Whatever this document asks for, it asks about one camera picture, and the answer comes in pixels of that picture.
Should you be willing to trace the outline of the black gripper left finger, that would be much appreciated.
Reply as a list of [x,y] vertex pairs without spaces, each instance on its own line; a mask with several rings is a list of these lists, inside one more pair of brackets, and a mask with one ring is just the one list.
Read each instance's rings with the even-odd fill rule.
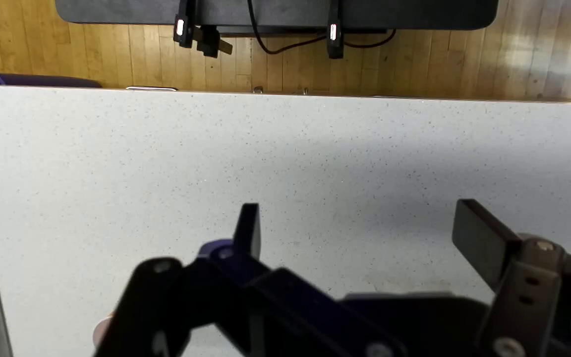
[[405,345],[286,268],[260,262],[260,206],[246,202],[228,240],[193,264],[141,262],[94,357],[181,357],[216,327],[242,357],[405,357]]

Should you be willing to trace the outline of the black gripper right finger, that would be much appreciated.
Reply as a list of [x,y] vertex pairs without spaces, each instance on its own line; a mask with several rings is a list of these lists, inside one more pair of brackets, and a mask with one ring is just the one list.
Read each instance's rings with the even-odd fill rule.
[[452,242],[494,291],[476,349],[484,357],[571,357],[571,254],[516,234],[474,198],[456,202]]

